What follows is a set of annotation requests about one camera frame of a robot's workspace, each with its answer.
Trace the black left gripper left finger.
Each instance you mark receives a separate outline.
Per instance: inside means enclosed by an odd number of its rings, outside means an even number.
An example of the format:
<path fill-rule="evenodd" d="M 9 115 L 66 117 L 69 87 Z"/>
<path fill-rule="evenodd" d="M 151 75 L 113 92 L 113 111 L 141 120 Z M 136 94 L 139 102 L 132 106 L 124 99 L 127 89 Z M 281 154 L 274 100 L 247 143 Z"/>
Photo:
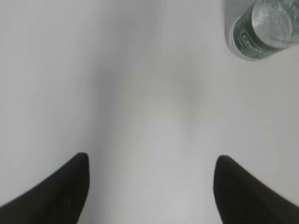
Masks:
<path fill-rule="evenodd" d="M 0 207 L 2 224 L 76 224 L 90 188 L 87 153 L 77 153 L 29 191 Z"/>

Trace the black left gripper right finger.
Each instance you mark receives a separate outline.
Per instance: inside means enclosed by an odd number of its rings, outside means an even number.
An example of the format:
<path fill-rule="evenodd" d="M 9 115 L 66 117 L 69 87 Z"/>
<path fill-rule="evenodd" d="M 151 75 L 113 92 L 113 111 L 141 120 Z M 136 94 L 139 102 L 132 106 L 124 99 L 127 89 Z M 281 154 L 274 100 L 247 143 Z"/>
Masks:
<path fill-rule="evenodd" d="M 214 198 L 224 224 L 297 224 L 299 208 L 227 155 L 217 158 Z"/>

